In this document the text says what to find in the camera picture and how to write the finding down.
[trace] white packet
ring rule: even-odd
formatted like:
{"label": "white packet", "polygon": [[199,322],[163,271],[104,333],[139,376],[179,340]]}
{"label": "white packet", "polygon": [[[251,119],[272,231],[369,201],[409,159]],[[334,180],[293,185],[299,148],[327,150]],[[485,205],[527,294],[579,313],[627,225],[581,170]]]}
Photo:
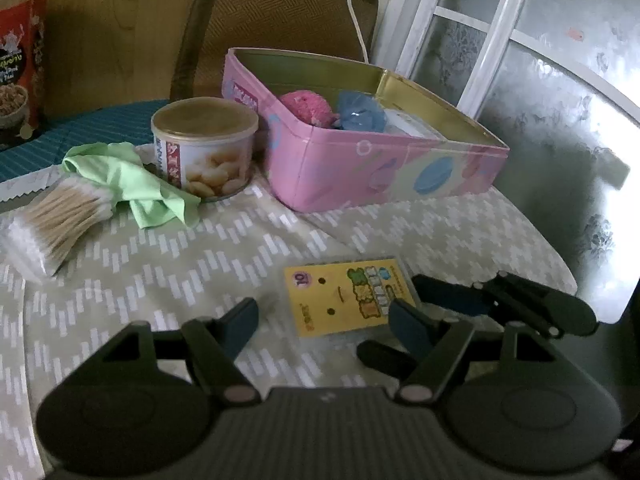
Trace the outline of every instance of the white packet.
{"label": "white packet", "polygon": [[385,108],[385,115],[386,134],[409,135],[419,139],[447,140],[438,130],[415,115],[392,108]]}

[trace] chair backrest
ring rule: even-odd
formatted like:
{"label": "chair backrest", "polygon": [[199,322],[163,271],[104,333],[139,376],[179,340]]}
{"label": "chair backrest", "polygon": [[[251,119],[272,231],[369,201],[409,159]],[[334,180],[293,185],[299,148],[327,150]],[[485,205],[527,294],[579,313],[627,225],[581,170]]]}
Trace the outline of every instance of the chair backrest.
{"label": "chair backrest", "polygon": [[[367,49],[378,0],[353,0]],[[171,98],[219,96],[226,52],[282,48],[362,60],[346,0],[193,0]]]}

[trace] teal cloth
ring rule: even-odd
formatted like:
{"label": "teal cloth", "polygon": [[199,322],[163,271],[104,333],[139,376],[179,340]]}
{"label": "teal cloth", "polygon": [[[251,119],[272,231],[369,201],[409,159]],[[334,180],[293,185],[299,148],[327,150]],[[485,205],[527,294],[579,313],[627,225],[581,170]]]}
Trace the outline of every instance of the teal cloth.
{"label": "teal cloth", "polygon": [[113,205],[129,202],[138,227],[155,227],[173,218],[186,226],[199,220],[197,196],[149,173],[130,142],[84,144],[66,152],[62,169],[113,192]]}

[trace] cotton swab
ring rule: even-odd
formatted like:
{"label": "cotton swab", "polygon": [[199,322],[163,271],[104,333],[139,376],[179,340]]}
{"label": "cotton swab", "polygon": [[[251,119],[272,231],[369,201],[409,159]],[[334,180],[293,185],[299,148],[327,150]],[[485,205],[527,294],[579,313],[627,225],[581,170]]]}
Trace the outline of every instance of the cotton swab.
{"label": "cotton swab", "polygon": [[112,200],[108,188],[66,176],[17,210],[0,241],[26,279],[53,276],[87,229],[112,216]]}

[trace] pink plush toy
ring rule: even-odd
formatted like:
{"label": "pink plush toy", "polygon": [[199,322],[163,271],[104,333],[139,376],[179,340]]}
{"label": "pink plush toy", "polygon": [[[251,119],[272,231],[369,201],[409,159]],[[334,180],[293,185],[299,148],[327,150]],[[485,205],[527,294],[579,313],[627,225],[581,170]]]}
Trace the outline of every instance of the pink plush toy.
{"label": "pink plush toy", "polygon": [[303,123],[312,126],[330,128],[337,119],[326,99],[311,90],[296,90],[284,94],[280,101]]}

